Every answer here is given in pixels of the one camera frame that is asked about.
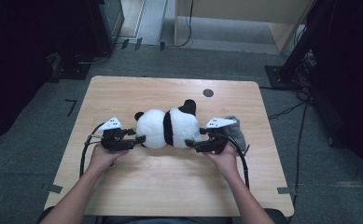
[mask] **forearm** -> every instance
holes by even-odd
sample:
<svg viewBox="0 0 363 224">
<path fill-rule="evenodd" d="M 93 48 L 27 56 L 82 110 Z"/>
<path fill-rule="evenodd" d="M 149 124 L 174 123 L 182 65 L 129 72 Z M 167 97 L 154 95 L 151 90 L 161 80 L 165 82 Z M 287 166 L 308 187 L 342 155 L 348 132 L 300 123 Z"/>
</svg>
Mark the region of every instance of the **forearm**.
<svg viewBox="0 0 363 224">
<path fill-rule="evenodd" d="M 86 172 L 41 223 L 81 223 L 98 177 L 93 172 Z"/>
<path fill-rule="evenodd" d="M 250 190 L 245 186 L 238 173 L 230 175 L 226 180 L 230 186 L 244 224 L 273 223 L 265 210 L 251 194 Z"/>
</svg>

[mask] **person's right hand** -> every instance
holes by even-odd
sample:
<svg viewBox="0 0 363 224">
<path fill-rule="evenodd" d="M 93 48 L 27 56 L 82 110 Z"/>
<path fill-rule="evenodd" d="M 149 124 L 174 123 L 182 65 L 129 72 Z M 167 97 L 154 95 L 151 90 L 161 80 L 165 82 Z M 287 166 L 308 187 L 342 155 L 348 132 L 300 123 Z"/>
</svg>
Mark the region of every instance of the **person's right hand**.
<svg viewBox="0 0 363 224">
<path fill-rule="evenodd" d="M 226 180 L 233 176 L 239 176 L 236 163 L 236 150 L 228 143 L 224 150 L 216 155 L 214 152 L 203 153 L 210 161 L 212 161 L 219 172 Z"/>
</svg>

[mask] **black panda ear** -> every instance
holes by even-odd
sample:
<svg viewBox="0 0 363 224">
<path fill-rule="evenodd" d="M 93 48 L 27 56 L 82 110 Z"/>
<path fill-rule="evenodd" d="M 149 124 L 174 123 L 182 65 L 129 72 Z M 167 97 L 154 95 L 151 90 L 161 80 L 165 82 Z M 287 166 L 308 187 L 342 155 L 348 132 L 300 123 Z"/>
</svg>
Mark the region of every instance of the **black panda ear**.
<svg viewBox="0 0 363 224">
<path fill-rule="evenodd" d="M 135 115 L 134 115 L 134 118 L 135 120 L 139 120 L 141 118 L 141 116 L 144 115 L 144 112 L 137 112 Z"/>
<path fill-rule="evenodd" d="M 183 106 L 178 107 L 178 109 L 187 114 L 191 114 L 193 116 L 196 116 L 196 103 L 194 100 L 186 100 Z"/>
</svg>

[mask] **black patch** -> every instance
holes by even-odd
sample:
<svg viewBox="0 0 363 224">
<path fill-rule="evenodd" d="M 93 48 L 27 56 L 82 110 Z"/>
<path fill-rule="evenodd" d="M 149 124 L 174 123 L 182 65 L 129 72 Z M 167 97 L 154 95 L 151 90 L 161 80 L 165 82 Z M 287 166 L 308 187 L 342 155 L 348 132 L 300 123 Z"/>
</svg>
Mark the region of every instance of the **black patch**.
<svg viewBox="0 0 363 224">
<path fill-rule="evenodd" d="M 135 120 L 139 120 L 141 118 L 141 116 L 144 115 L 144 112 L 137 112 L 135 115 L 134 115 L 134 118 Z"/>
<path fill-rule="evenodd" d="M 164 141 L 172 146 L 173 145 L 173 126 L 172 126 L 172 119 L 170 116 L 170 111 L 164 115 L 163 119 L 163 135 Z"/>
<path fill-rule="evenodd" d="M 196 117 L 196 103 L 193 100 L 186 100 L 184 105 L 178 107 L 178 109 L 186 114 L 191 114 Z"/>
<path fill-rule="evenodd" d="M 203 91 L 203 95 L 204 95 L 205 97 L 212 97 L 212 96 L 214 95 L 214 92 L 213 92 L 212 90 L 210 90 L 210 89 L 205 89 L 205 90 Z"/>
<path fill-rule="evenodd" d="M 129 39 L 125 39 L 122 43 L 122 49 L 126 49 L 128 47 L 129 44 Z"/>
<path fill-rule="evenodd" d="M 277 188 L 277 193 L 278 194 L 289 194 L 289 188 L 288 187 L 284 187 L 284 188 Z"/>
<path fill-rule="evenodd" d="M 71 113 L 73 113 L 74 107 L 76 107 L 77 100 L 69 100 L 65 99 L 66 102 L 73 102 L 73 106 L 71 106 L 70 112 L 68 112 L 67 117 L 70 117 Z"/>
<path fill-rule="evenodd" d="M 52 185 L 49 187 L 48 191 L 49 192 L 53 192 L 53 193 L 61 193 L 62 192 L 63 187 L 57 186 L 57 185 Z"/>
<path fill-rule="evenodd" d="M 137 39 L 137 43 L 134 46 L 134 50 L 138 50 L 141 47 L 141 42 L 143 41 L 143 37 Z"/>
<path fill-rule="evenodd" d="M 164 50 L 164 46 L 166 46 L 166 44 L 164 42 L 161 42 L 161 45 L 159 46 L 159 51 Z"/>
</svg>

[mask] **gray cloth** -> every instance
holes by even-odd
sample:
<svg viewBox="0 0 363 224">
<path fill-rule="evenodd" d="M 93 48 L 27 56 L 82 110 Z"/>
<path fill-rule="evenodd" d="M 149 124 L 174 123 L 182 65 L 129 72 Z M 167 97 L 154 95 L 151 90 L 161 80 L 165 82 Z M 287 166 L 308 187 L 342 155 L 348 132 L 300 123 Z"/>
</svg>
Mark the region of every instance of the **gray cloth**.
<svg viewBox="0 0 363 224">
<path fill-rule="evenodd" d="M 232 137 L 242 152 L 247 150 L 247 143 L 245 142 L 244 135 L 240 129 L 240 121 L 235 116 L 227 116 L 225 119 L 236 119 L 237 123 L 223 127 L 225 134 Z"/>
</svg>

